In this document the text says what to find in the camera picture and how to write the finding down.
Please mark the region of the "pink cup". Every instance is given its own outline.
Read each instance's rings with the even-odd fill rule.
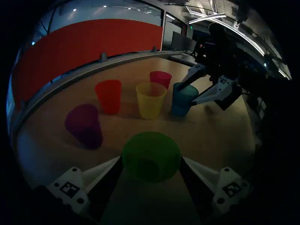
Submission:
[[[172,75],[162,71],[152,71],[150,73],[150,82],[159,83],[168,89]]]

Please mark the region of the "plastic cup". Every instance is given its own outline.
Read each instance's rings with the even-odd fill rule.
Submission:
[[[150,73],[150,82],[156,82],[168,89],[172,75],[162,71],[152,71]]]
[[[158,83],[146,82],[137,85],[139,114],[144,119],[155,119],[159,116],[167,90]]]
[[[95,92],[103,112],[117,114],[121,106],[122,83],[119,80],[106,80],[95,86]]]
[[[173,99],[172,99],[172,114],[177,116],[185,116],[190,108],[191,101],[197,97],[199,91],[188,85],[184,89],[178,91],[177,88],[181,83],[175,83],[173,85]]]
[[[124,167],[131,176],[146,182],[171,178],[180,166],[178,145],[158,132],[144,132],[133,136],[122,151]]]
[[[103,142],[98,109],[91,104],[75,107],[68,113],[64,125],[88,149],[97,149]]]

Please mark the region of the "purple cup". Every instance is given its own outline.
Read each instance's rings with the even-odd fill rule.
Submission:
[[[97,149],[103,142],[98,109],[91,104],[75,107],[68,113],[64,125],[88,149]]]

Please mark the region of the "ceiling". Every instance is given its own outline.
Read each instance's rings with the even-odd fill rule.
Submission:
[[[214,14],[214,10],[216,13],[225,13],[227,17],[222,19],[223,22],[233,26],[235,21],[239,21],[239,31],[255,41],[265,52],[282,58],[281,49],[272,31],[260,15],[251,8],[247,1],[190,0],[186,2],[185,5],[191,6],[189,9],[205,15]],[[198,18],[198,16],[189,13],[185,15],[189,16],[190,20]]]

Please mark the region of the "yellow cup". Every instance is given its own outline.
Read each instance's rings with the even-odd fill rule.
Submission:
[[[137,85],[139,114],[144,119],[155,119],[159,116],[167,89],[158,83],[146,82]]]

